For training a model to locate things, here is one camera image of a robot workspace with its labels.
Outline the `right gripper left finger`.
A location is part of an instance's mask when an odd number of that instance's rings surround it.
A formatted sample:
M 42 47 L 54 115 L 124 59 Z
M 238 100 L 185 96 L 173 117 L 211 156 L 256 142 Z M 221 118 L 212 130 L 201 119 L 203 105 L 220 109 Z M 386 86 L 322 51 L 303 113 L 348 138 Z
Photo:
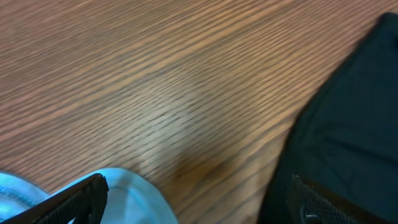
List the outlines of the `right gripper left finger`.
M 38 205 L 14 215 L 5 224 L 100 224 L 108 185 L 101 174 L 93 174 Z

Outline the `light blue printed t-shirt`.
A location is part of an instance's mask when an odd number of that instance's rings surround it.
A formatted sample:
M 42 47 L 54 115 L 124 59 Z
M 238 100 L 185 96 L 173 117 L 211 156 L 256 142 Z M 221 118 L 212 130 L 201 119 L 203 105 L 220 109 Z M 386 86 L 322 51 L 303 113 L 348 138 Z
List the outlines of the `light blue printed t-shirt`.
M 85 178 L 101 174 L 109 187 L 101 223 L 178 224 L 161 192 L 141 176 L 122 168 L 104 168 L 86 174 L 54 194 L 22 177 L 1 172 L 1 221 L 4 222 L 56 196 Z

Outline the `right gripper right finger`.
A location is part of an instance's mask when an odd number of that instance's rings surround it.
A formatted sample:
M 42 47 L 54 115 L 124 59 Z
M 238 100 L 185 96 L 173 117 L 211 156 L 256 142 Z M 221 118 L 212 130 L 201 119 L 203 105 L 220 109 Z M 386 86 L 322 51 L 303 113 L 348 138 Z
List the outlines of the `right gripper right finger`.
M 292 219 L 299 224 L 385 223 L 378 216 L 320 184 L 293 175 L 286 193 Z

